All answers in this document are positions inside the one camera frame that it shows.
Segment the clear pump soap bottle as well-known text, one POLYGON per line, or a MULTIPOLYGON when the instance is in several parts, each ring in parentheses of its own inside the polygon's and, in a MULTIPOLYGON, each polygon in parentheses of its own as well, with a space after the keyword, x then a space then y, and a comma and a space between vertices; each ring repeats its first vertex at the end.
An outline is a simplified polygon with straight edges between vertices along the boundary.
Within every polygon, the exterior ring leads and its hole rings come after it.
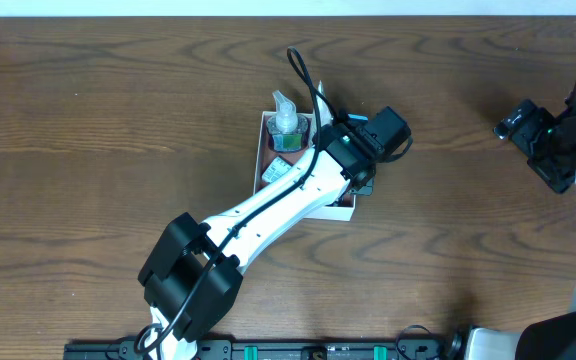
POLYGON ((301 151, 306 144, 309 120, 297 112, 296 105, 279 90, 273 93, 275 112, 266 122, 270 147, 279 153, 301 151))

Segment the green white small packet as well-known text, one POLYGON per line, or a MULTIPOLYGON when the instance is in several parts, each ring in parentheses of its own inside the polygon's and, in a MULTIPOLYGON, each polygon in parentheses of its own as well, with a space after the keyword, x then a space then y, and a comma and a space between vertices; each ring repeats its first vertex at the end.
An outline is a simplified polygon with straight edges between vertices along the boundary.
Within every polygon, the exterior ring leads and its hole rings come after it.
POLYGON ((292 165, 284 160, 282 157, 277 156, 275 157, 268 167, 262 173, 261 179, 263 182, 270 184, 274 181, 280 179, 283 175, 285 175, 290 169, 292 165))

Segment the white lotion tube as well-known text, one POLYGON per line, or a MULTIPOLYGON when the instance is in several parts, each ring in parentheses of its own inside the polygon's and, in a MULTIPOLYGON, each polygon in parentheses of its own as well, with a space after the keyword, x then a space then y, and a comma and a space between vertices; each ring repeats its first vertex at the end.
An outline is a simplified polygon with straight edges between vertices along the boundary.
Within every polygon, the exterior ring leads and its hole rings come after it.
POLYGON ((317 95, 317 108, 319 111, 320 125, 321 127, 331 125, 333 122, 333 115, 329 106, 324 102, 325 90, 322 81, 319 82, 317 91, 319 92, 317 95))

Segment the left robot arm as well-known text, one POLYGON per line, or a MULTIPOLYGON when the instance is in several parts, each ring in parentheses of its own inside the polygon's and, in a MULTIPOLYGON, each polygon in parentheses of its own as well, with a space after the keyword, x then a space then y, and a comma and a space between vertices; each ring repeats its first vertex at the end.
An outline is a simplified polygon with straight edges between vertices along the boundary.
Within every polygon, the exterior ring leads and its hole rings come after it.
POLYGON ((410 127, 390 107, 368 121, 319 126, 313 147, 243 203, 202 222, 188 213, 172 220, 138 275, 153 321, 138 333, 135 353, 193 358, 257 256, 310 213, 364 187, 377 164, 398 160, 411 144, 410 127))

